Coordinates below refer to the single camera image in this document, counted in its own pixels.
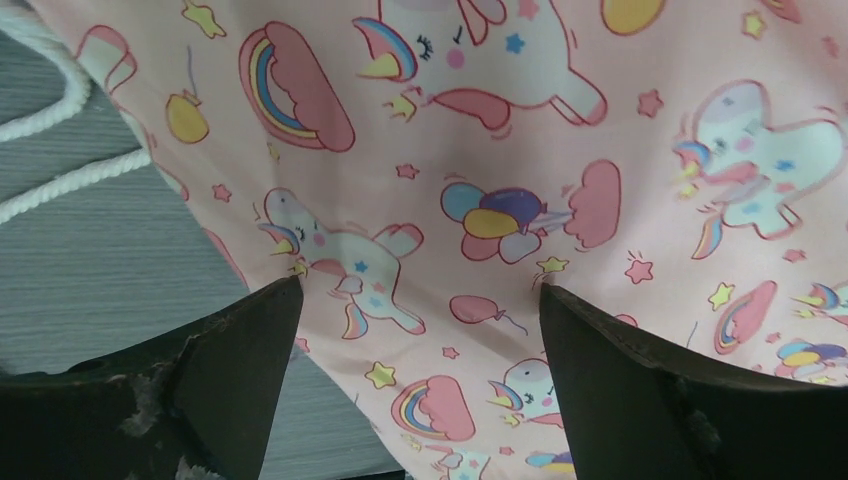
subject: pink star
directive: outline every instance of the pink star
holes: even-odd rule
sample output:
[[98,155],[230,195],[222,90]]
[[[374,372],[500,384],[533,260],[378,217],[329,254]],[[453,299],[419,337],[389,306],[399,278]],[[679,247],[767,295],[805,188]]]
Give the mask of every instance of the pink star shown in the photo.
[[824,51],[827,52],[828,55],[833,58],[839,58],[839,45],[833,37],[828,36],[822,38],[822,44],[824,45]]
[[539,13],[539,5],[535,0],[518,0],[518,16],[533,21]]
[[803,250],[787,250],[786,253],[783,254],[783,259],[789,263],[797,263],[801,260],[807,259],[807,254]]
[[212,186],[212,193],[215,200],[220,200],[224,203],[230,203],[230,197],[233,196],[233,193],[227,189],[227,186],[223,183],[220,185]]
[[305,338],[295,337],[294,344],[297,348],[303,350],[304,353],[309,353],[309,343]]
[[795,190],[795,185],[792,182],[781,182],[775,185],[774,190],[777,193],[789,193]]
[[660,99],[660,92],[655,88],[650,92],[639,94],[639,108],[636,111],[639,115],[654,118],[663,105],[665,104]]
[[410,180],[415,180],[415,176],[421,173],[421,170],[418,170],[409,163],[398,165],[395,167],[395,170],[398,171],[398,178],[408,178]]
[[456,360],[456,357],[459,356],[459,352],[457,352],[453,347],[444,347],[442,348],[442,356],[450,358],[451,360]]
[[642,281],[654,279],[654,274],[651,273],[652,268],[654,268],[654,262],[633,260],[633,264],[630,265],[630,268],[624,274],[630,277],[633,285],[639,285]]

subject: white rope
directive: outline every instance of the white rope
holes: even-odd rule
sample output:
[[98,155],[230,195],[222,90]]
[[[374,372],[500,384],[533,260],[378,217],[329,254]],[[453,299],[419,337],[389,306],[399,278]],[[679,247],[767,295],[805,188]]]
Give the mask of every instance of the white rope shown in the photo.
[[[61,40],[44,25],[38,15],[14,5],[11,0],[0,0],[0,31],[50,60],[65,77],[62,99],[39,112],[0,125],[0,143],[42,132],[83,110],[91,94],[91,81]],[[56,197],[149,164],[150,155],[144,149],[89,163],[0,202],[0,225]]]

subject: pink balloon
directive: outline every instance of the pink balloon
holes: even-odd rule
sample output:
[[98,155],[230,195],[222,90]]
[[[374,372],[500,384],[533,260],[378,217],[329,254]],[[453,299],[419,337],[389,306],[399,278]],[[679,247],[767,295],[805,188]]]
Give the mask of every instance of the pink balloon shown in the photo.
[[490,318],[495,320],[503,315],[498,304],[488,298],[474,295],[457,295],[451,298],[450,309],[453,316],[462,323],[475,324]]

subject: balloon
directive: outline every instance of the balloon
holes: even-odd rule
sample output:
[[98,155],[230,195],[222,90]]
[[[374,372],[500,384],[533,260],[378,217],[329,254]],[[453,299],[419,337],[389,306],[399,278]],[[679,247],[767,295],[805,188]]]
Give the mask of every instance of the balloon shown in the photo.
[[664,5],[665,0],[602,0],[601,16],[612,33],[633,35],[654,23]]
[[503,310],[488,298],[474,295],[458,295],[451,298],[450,309],[453,316],[462,323],[476,324],[494,318],[499,319]]
[[804,349],[807,352],[818,353],[823,359],[829,358],[839,358],[844,357],[848,352],[845,351],[845,347],[839,345],[832,345],[829,343],[820,343],[818,345],[813,345],[809,348]]
[[498,254],[500,243],[498,238],[482,239],[466,233],[462,237],[462,254],[469,260],[482,262]]
[[542,239],[535,233],[513,233],[502,238],[499,245],[501,258],[510,265],[518,263],[541,246]]
[[792,342],[786,344],[783,348],[777,351],[777,356],[783,359],[789,358],[790,355],[803,352],[804,350],[812,347],[807,342]]
[[518,231],[518,223],[509,215],[475,208],[468,212],[462,224],[469,235],[477,238],[503,238]]
[[182,95],[171,95],[165,104],[168,128],[177,140],[183,143],[197,143],[209,135],[209,124],[197,108],[200,100],[185,91]]
[[529,190],[504,188],[486,194],[480,208],[494,210],[511,216],[520,227],[525,227],[542,213],[542,201]]
[[801,367],[818,362],[821,359],[815,352],[797,352],[783,359],[783,363],[789,367]]
[[470,183],[453,183],[442,191],[442,210],[454,222],[462,222],[465,215],[480,206],[483,191]]

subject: purple balloon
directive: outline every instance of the purple balloon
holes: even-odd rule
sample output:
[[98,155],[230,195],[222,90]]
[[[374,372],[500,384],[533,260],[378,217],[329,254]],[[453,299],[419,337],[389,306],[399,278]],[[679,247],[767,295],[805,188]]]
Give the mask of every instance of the purple balloon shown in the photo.
[[487,193],[480,200],[480,208],[509,215],[521,228],[529,225],[540,213],[544,213],[544,206],[539,197],[523,188],[504,188]]
[[804,351],[818,353],[822,360],[844,357],[846,356],[846,354],[848,354],[848,352],[846,352],[845,350],[845,347],[833,345],[830,343],[820,343],[818,345],[812,345],[805,348]]

